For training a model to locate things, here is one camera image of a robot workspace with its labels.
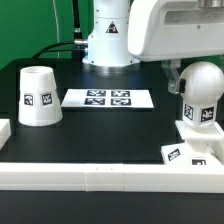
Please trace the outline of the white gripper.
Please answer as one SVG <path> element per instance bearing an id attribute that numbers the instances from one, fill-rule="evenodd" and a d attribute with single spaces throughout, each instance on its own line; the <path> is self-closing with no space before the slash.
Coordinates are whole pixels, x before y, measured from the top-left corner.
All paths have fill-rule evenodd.
<path id="1" fill-rule="evenodd" d="M 141 61 L 162 61 L 168 91 L 185 92 L 181 60 L 224 54 L 224 0 L 134 0 L 128 50 Z"/>

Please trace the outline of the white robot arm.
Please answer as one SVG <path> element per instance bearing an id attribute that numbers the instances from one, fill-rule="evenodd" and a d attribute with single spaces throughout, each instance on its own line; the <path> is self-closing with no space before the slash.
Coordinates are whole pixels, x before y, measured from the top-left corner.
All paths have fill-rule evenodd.
<path id="1" fill-rule="evenodd" d="M 224 54 L 224 0 L 93 0 L 83 63 L 108 72 L 160 61 L 176 94 L 185 58 Z"/>

